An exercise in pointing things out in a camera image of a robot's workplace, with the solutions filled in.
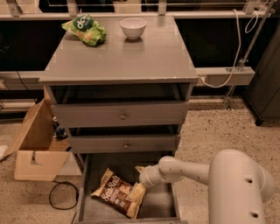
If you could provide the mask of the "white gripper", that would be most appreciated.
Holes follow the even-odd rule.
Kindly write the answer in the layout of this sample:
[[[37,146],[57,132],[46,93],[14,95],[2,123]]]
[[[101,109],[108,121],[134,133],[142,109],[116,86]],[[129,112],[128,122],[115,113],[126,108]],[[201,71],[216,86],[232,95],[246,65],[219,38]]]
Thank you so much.
[[[149,165],[149,166],[139,166],[139,181],[145,187],[153,187],[159,184],[162,180],[162,174],[158,168],[158,165]]]

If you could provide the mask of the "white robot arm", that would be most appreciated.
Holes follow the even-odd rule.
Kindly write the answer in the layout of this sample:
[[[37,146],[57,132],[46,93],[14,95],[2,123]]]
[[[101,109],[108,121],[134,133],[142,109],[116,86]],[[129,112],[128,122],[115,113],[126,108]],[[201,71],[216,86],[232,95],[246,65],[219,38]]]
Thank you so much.
[[[175,183],[183,177],[208,186],[209,224],[266,224],[263,202],[275,193],[271,174],[239,150],[221,150],[208,164],[165,156],[137,170],[146,187]]]

